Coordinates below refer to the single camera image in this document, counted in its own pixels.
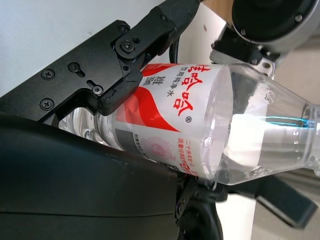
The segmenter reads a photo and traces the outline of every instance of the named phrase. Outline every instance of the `black metal bracket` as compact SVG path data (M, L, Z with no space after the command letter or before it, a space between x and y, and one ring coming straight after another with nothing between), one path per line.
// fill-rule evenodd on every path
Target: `black metal bracket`
M188 176L184 181L184 188L178 198L175 207L175 217L177 219L181 218L182 214L184 213L186 206L188 205L188 202L194 193L197 181L198 178L195 176Z
M227 187L229 193L256 199L283 222L296 229L306 227L318 206L294 188L271 175Z
M199 4L166 0L133 29L113 22L1 97L0 112L49 125L78 107L111 114L139 86L140 70L186 29Z

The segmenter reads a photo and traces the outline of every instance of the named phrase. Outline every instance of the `red swoosh design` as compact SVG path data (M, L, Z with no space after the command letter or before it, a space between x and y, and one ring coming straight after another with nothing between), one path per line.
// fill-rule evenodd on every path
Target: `red swoosh design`
M133 96L124 102L124 112L125 122L129 124L179 132L161 116L153 96L144 87L139 86ZM124 122L123 110L117 110L116 120Z
M145 68L142 70L142 75L144 77L148 77L151 76L153 74L157 74L165 69L171 68L173 66L176 66L179 64L176 63L167 63L167 64L163 64L163 63L159 63L159 64L149 64L147 66L145 66Z

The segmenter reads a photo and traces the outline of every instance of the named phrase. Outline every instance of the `black cable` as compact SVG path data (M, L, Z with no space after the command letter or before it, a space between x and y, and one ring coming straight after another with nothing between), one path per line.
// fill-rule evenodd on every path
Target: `black cable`
M177 64L178 63L178 48L179 48L179 40L180 37L178 37L174 43L171 44L169 49L169 59L171 64Z

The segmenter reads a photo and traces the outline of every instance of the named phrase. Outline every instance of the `red chinese characters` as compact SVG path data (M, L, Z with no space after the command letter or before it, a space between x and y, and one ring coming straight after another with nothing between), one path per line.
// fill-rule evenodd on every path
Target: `red chinese characters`
M198 78L198 73L194 72L191 74L191 77L186 77L181 85L188 85L186 90L188 91L195 84L202 84L203 81Z
M177 98L174 101L173 107L178 109L178 110L180 109L179 113L178 113L178 116L180 116L180 114L183 111L187 110L187 109L190 109L190 110L194 109L194 107L189 103L188 98L189 98L189 93L188 92L183 92L182 93L182 99Z
M209 71L211 70L210 68L206 68L207 65L196 65L196 66L191 66L188 69L188 72L191 73L192 71L199 71L199 72L203 72L203 71ZM192 104L189 102L189 89L194 86L195 84L202 84L203 81L201 79L199 79L198 73L197 72L193 72L191 73L190 77L185 77L184 80L181 82L181 85L186 85L186 90L181 94L181 98L176 98L173 104L173 107L176 108L177 110L179 110L178 112L178 116L181 115L182 112L184 112L185 110L193 110L194 107L192 106Z
M205 68L207 66L208 65L203 65L203 64L199 64L197 66L191 66L188 72L191 73L192 71L201 71L201 72L210 71L211 70L210 68Z
M181 159L180 166L183 168L183 170L187 174L192 174L190 171L190 167L188 166L187 160L186 160L186 155L185 155L185 149L184 149L184 139L178 138L178 149L179 149L179 155Z

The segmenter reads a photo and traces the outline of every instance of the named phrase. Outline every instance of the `round motor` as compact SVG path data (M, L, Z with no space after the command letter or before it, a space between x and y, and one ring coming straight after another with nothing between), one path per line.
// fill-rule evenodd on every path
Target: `round motor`
M232 21L244 40L285 53L314 33L320 4L319 0L234 0Z

